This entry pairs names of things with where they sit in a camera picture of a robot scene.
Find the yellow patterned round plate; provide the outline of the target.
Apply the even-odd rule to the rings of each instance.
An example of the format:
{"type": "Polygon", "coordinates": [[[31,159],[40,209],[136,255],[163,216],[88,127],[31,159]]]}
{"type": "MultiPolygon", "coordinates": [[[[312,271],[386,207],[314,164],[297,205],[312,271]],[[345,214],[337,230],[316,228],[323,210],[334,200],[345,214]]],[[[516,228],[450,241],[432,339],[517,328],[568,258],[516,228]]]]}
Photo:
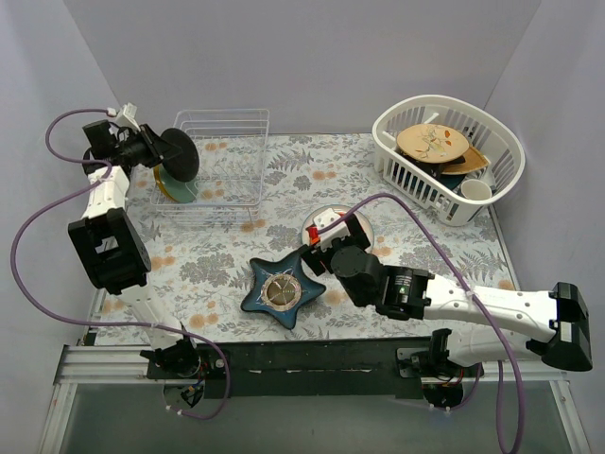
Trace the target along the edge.
{"type": "Polygon", "coordinates": [[[166,189],[164,187],[164,183],[162,182],[161,175],[160,175],[160,165],[153,167],[153,176],[154,176],[154,180],[155,180],[156,186],[158,187],[159,191],[168,200],[176,202],[176,200],[166,191],[166,189]]]}

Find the dark brown plate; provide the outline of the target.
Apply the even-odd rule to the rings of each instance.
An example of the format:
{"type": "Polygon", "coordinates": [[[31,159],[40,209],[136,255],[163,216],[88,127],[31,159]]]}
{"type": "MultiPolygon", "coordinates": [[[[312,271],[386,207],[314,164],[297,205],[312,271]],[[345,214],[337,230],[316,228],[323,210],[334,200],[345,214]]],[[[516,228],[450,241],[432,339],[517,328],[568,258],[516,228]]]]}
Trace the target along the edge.
{"type": "Polygon", "coordinates": [[[199,172],[199,153],[190,136],[182,130],[170,128],[161,138],[171,146],[163,160],[167,173],[181,183],[193,181],[199,172]]]}

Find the blue floral green plate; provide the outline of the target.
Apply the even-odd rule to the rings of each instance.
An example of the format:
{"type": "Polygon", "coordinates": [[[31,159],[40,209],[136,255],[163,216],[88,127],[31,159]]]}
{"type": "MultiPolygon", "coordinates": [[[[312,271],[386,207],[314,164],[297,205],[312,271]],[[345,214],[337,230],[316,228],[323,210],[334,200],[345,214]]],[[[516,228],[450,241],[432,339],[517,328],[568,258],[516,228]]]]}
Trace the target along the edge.
{"type": "Polygon", "coordinates": [[[158,185],[161,192],[174,202],[191,203],[197,198],[193,183],[180,182],[164,172],[160,173],[158,185]]]}

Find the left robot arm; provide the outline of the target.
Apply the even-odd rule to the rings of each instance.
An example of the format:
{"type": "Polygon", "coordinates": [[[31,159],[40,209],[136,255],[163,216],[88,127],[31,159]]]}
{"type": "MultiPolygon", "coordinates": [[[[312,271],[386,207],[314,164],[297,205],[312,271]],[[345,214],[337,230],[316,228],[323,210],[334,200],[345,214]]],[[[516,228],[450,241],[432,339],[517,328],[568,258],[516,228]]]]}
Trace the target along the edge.
{"type": "Polygon", "coordinates": [[[131,172],[137,166],[166,170],[190,183],[199,170],[192,139],[179,129],[119,126],[109,120],[83,128],[90,144],[83,170],[93,190],[81,219],[68,235],[92,284],[128,306],[147,334],[142,357],[162,371],[189,378],[199,374],[201,356],[183,324],[160,301],[150,283],[151,259],[126,211],[131,172]]]}

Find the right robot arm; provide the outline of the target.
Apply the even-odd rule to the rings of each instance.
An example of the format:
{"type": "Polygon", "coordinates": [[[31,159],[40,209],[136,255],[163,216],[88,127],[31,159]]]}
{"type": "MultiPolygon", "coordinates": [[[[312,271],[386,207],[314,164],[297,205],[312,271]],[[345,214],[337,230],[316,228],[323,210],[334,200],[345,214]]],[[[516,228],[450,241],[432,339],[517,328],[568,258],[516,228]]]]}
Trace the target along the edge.
{"type": "Polygon", "coordinates": [[[589,313],[579,288],[559,282],[550,291],[464,288],[430,271],[382,264],[350,236],[301,248],[316,274],[333,274],[355,306],[374,306],[393,320],[470,323],[471,330],[435,331],[421,360],[437,375],[483,361],[539,359],[568,372],[593,368],[589,313]]]}

